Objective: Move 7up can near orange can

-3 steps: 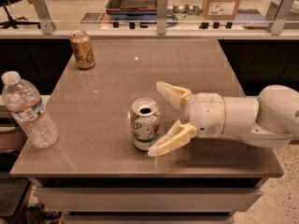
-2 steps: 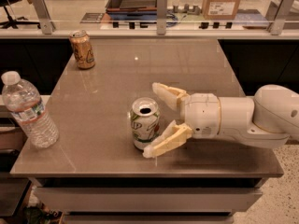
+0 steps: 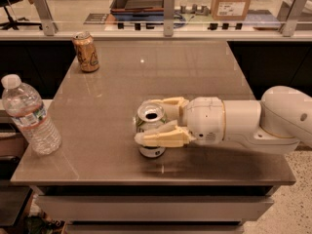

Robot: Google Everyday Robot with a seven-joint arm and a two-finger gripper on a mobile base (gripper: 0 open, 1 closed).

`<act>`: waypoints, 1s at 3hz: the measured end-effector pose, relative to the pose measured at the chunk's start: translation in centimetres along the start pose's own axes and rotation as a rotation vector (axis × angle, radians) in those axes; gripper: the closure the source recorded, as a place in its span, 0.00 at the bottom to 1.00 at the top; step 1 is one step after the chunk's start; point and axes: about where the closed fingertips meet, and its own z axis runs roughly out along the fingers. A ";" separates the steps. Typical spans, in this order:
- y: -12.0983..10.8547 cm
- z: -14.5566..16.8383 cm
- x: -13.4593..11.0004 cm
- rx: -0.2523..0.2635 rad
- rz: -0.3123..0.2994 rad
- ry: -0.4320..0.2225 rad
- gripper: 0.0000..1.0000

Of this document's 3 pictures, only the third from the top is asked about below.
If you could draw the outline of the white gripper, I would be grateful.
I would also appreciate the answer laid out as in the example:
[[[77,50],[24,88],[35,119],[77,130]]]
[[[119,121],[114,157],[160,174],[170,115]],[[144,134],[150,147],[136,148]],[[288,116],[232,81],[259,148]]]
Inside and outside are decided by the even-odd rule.
[[[197,145],[208,146],[223,140],[225,112],[223,102],[218,97],[197,97],[190,102],[184,97],[168,97],[149,99],[148,102],[159,104],[170,122],[137,133],[137,144],[172,148],[182,147],[191,141]],[[181,116],[185,127],[177,124]]]

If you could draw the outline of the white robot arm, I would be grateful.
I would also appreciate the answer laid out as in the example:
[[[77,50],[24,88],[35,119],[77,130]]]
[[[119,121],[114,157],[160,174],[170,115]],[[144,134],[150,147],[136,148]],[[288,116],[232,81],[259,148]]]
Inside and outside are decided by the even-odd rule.
[[[135,141],[141,153],[193,143],[214,146],[236,142],[251,151],[285,154],[300,143],[312,145],[312,98],[275,86],[260,100],[218,97],[150,99],[136,112]]]

